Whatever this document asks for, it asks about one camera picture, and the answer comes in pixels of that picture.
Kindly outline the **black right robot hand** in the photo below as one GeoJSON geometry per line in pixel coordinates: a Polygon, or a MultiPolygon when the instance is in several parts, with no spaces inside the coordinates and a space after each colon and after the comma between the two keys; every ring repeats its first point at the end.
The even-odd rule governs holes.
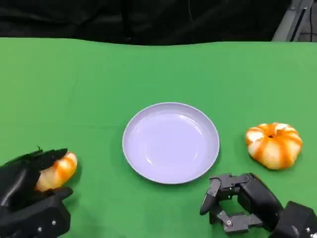
{"type": "Polygon", "coordinates": [[[225,233],[246,233],[249,228],[259,227],[272,232],[282,211],[282,204],[272,191],[253,173],[234,176],[231,173],[209,178],[200,215],[209,214],[210,224],[222,223],[225,233]],[[237,196],[243,212],[227,214],[220,202],[237,196]]]}

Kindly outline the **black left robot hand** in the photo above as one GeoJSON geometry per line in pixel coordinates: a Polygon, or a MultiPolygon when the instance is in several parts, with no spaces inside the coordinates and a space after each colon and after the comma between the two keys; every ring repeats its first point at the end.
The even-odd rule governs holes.
{"type": "Polygon", "coordinates": [[[32,203],[40,195],[36,185],[41,171],[52,168],[67,148],[36,151],[18,156],[0,167],[0,205],[16,210],[32,203]]]}

